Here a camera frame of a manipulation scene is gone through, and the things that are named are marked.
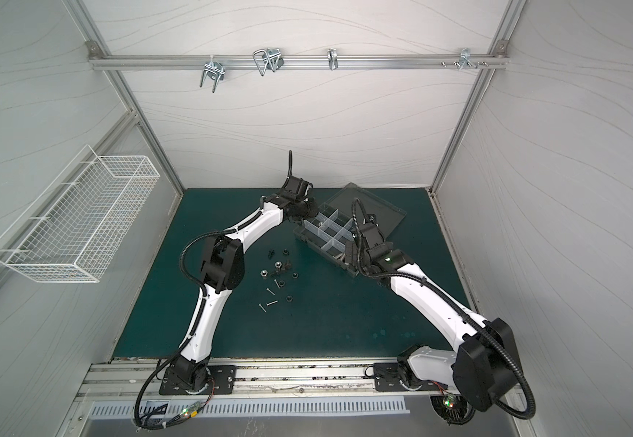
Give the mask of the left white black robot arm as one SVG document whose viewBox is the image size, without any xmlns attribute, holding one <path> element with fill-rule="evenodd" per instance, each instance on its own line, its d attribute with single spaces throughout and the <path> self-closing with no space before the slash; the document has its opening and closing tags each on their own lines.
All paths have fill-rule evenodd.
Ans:
<svg viewBox="0 0 633 437">
<path fill-rule="evenodd" d="M 259 208 L 251 215 L 232 227 L 192 240 L 189 246 L 205 242 L 198 275 L 185 266 L 189 249 L 182 251 L 181 271 L 199 289 L 185 338 L 169 364 L 168 374 L 180 380 L 183 390 L 198 393 L 207 383 L 207 363 L 216 327 L 225 303 L 244 278 L 245 253 L 283 222 L 315 218 L 318 205 L 310 196 L 312 189 L 313 185 L 303 178 L 288 176 L 277 193 L 261 198 Z"/>
</svg>

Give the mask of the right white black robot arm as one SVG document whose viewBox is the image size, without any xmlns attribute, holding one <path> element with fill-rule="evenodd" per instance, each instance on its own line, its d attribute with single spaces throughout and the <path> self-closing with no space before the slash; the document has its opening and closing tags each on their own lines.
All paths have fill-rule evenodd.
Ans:
<svg viewBox="0 0 633 437">
<path fill-rule="evenodd" d="M 511 327 L 504 320 L 487 320 L 451 297 L 431 280 L 405 252 L 395 249 L 380 230 L 377 218 L 354 198 L 354 263 L 358 272 L 386 285 L 412 305 L 443 335 L 451 348 L 411 348 L 400 365 L 416 384 L 453 386 L 467 402 L 468 412 L 498 406 L 520 420 L 531 420 L 537 402 L 522 369 Z"/>
</svg>

